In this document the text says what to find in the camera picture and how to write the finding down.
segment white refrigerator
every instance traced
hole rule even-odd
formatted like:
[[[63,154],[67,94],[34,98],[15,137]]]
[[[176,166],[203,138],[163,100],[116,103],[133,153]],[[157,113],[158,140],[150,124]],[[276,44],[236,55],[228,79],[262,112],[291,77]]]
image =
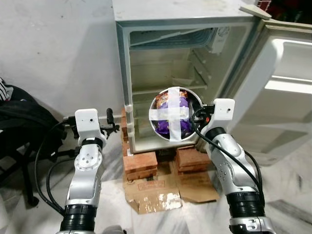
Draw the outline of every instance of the white refrigerator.
[[[172,86],[235,99],[228,131],[261,164],[311,139],[312,25],[240,10],[252,0],[113,0],[132,153],[204,142],[157,136],[148,112]]]

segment cardboard sheet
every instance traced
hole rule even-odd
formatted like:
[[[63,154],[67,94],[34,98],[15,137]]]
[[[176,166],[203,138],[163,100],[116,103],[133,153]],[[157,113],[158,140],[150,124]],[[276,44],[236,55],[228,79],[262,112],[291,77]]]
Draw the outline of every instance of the cardboard sheet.
[[[182,207],[182,201],[207,202],[219,198],[208,173],[179,175],[174,162],[158,164],[157,175],[128,181],[123,187],[127,202],[139,214],[167,211]]]

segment black bag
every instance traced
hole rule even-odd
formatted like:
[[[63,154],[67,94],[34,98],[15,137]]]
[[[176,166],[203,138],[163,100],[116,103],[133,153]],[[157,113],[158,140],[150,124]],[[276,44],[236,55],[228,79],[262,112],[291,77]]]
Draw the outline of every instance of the black bag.
[[[0,102],[0,158],[26,143],[37,151],[46,133],[58,123],[27,92],[15,86],[13,88],[11,100]],[[42,149],[42,154],[49,156],[57,152],[64,137],[64,128],[57,127]]]

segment red brick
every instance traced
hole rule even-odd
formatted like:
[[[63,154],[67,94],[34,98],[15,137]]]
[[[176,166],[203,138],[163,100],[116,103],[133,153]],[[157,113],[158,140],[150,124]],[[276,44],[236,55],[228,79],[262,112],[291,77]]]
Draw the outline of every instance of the red brick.
[[[211,163],[207,154],[201,153],[195,148],[178,149],[176,153],[176,161],[178,168]]]
[[[122,108],[122,109],[121,109],[121,117],[126,117],[125,108]]]
[[[127,150],[130,148],[129,143],[123,142],[122,143],[122,156],[128,156]]]
[[[129,141],[129,138],[127,136],[124,136],[122,139],[123,139],[123,142],[126,142],[126,143]]]
[[[195,165],[195,166],[188,166],[188,167],[179,167],[179,172],[203,172],[206,171],[208,168],[207,164]]]
[[[127,119],[126,117],[121,117],[121,129],[124,132],[127,132]]]
[[[126,174],[127,180],[142,179],[150,176],[156,176],[157,168],[144,170],[140,172],[132,172]]]
[[[139,172],[157,167],[155,152],[123,157],[125,173]]]

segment open refrigerator door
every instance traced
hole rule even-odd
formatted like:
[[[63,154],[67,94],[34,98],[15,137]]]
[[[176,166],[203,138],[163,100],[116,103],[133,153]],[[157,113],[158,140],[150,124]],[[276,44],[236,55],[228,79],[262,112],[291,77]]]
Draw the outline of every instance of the open refrigerator door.
[[[222,91],[236,101],[231,133],[261,165],[312,138],[311,34],[312,25],[263,20]]]

